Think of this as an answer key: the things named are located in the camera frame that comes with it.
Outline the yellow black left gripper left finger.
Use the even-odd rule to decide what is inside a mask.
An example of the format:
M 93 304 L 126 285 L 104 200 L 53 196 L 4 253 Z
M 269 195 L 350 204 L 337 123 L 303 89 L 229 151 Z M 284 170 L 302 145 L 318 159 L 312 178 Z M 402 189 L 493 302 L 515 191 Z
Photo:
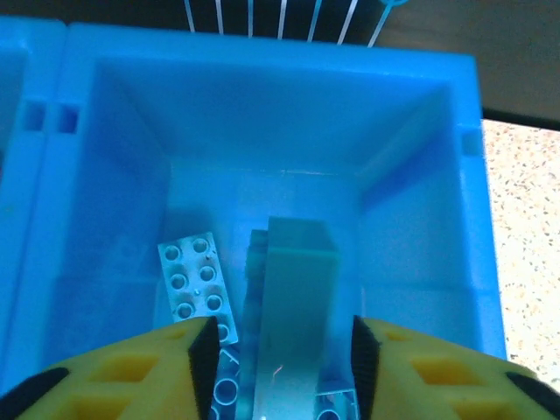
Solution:
M 192 318 L 58 362 L 1 397 L 3 419 L 207 419 L 215 317 Z

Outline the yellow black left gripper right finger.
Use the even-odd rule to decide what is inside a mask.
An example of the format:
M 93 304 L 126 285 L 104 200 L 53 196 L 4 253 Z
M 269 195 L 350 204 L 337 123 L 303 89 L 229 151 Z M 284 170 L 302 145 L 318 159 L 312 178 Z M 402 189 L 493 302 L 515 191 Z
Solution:
M 557 419 L 559 394 L 530 369 L 386 321 L 353 319 L 362 419 Z

